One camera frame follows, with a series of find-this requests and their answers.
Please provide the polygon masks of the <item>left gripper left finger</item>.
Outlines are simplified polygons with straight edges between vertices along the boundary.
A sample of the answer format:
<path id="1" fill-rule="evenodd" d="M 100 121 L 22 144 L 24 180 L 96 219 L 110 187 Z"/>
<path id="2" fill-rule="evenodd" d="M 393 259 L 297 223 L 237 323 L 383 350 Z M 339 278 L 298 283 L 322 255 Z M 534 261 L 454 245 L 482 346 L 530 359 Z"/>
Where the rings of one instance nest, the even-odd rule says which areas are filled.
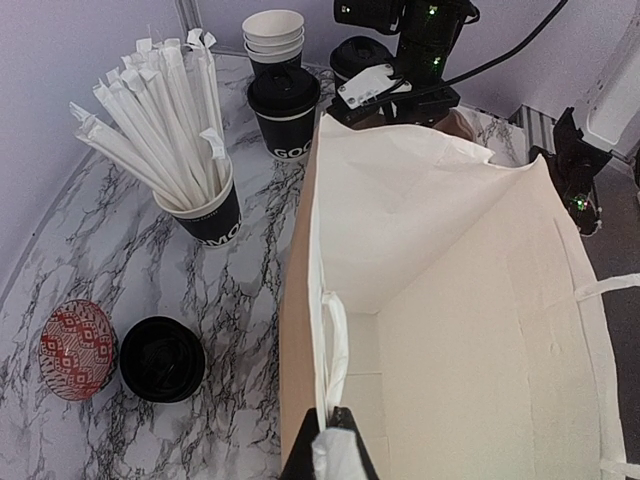
<path id="1" fill-rule="evenodd" d="M 280 480 L 314 480 L 312 443 L 319 434 L 315 408 L 309 409 L 301 423 Z"/>

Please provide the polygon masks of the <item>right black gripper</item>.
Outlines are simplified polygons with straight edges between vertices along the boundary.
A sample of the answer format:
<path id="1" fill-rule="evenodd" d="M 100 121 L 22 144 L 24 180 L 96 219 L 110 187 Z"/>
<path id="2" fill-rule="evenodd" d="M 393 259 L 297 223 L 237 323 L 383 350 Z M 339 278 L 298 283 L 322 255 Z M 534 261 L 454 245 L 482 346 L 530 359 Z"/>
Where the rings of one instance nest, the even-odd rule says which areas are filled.
<path id="1" fill-rule="evenodd" d="M 433 127 L 457 107 L 460 95 L 450 86 L 437 90 L 425 88 L 401 92 L 399 88 L 360 105 L 336 95 L 327 113 L 349 128 L 372 128 L 374 125 L 417 124 Z"/>

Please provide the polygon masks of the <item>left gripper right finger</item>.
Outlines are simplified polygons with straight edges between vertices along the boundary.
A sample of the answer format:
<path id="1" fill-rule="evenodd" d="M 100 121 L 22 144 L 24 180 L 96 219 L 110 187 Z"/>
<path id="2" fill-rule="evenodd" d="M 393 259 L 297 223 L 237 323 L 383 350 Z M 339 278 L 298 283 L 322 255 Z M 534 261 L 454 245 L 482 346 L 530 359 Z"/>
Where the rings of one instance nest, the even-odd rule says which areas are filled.
<path id="1" fill-rule="evenodd" d="M 356 445 L 366 478 L 368 480 L 379 480 L 379 476 L 366 449 L 364 440 L 361 436 L 360 430 L 357 426 L 351 410 L 346 407 L 335 407 L 332 413 L 332 426 L 336 428 L 346 429 L 355 433 Z"/>

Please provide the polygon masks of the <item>black paper coffee cup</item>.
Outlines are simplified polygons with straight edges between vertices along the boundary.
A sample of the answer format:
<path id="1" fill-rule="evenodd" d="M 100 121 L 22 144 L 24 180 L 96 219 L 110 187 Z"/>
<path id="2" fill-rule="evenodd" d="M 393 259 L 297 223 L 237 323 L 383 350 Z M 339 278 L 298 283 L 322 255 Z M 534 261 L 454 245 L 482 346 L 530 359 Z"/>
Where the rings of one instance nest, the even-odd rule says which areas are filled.
<path id="1" fill-rule="evenodd" d="M 255 113 L 269 154 L 282 162 L 302 161 L 309 156 L 313 143 L 316 108 L 287 117 Z"/>

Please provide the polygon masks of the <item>black coffee cup lid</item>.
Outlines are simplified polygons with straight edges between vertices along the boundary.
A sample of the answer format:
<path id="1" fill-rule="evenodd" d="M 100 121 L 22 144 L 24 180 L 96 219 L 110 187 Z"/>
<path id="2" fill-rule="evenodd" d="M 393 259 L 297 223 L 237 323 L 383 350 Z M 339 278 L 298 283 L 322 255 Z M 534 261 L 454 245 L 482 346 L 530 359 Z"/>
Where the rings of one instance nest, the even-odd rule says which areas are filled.
<path id="1" fill-rule="evenodd" d="M 268 67 L 247 90 L 250 107 L 267 117 L 288 117 L 314 107 L 321 93 L 319 80 L 307 70 L 291 65 Z"/>

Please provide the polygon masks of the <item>brown paper bag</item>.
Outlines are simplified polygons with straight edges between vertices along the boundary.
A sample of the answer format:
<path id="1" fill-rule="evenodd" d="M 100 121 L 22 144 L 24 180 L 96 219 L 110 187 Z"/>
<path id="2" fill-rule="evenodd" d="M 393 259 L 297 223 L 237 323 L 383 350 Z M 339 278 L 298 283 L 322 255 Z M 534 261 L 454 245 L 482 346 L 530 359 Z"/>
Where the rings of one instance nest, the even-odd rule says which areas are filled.
<path id="1" fill-rule="evenodd" d="M 315 132 L 279 316 L 282 466 L 316 478 L 635 479 L 598 279 L 543 159 L 414 126 Z"/>

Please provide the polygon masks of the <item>brown cardboard cup carrier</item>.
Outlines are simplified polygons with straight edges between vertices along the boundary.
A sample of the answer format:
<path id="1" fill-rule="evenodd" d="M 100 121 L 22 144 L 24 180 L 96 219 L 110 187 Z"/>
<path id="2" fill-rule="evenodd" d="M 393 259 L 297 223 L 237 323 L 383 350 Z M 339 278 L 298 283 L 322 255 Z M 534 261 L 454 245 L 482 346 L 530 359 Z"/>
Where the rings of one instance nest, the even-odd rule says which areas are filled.
<path id="1" fill-rule="evenodd" d="M 451 109 L 446 117 L 433 126 L 433 129 L 472 143 L 475 142 L 473 128 L 464 116 L 455 109 Z"/>

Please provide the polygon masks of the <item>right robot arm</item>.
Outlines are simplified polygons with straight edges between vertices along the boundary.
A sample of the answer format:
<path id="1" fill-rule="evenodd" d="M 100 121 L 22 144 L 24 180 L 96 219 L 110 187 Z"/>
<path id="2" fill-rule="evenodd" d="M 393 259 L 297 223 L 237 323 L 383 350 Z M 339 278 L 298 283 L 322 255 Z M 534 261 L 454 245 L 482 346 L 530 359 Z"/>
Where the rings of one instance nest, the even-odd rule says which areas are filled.
<path id="1" fill-rule="evenodd" d="M 390 123 L 404 123 L 408 110 L 433 114 L 459 102 L 454 85 L 476 77 L 518 55 L 567 5 L 558 2 L 516 46 L 449 80 L 446 62 L 467 25 L 480 20 L 471 1 L 335 1 L 339 24 L 399 38 L 396 53 L 358 72 L 336 89 L 328 113 L 348 127 L 385 111 Z"/>

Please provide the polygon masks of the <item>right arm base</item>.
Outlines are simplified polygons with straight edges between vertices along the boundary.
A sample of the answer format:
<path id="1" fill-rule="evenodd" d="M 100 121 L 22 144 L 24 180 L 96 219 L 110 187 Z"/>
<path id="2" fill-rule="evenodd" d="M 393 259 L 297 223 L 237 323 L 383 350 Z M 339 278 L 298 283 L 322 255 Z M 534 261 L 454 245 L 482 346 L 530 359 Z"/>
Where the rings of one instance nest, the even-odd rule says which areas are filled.
<path id="1" fill-rule="evenodd" d="M 553 128 L 555 152 L 532 146 L 529 158 L 544 158 L 565 209 L 579 233 L 589 237 L 602 225 L 602 208 L 595 189 L 595 177 L 611 160 L 612 154 L 583 140 L 583 133 L 576 127 L 573 113 L 573 107 L 566 108 Z"/>

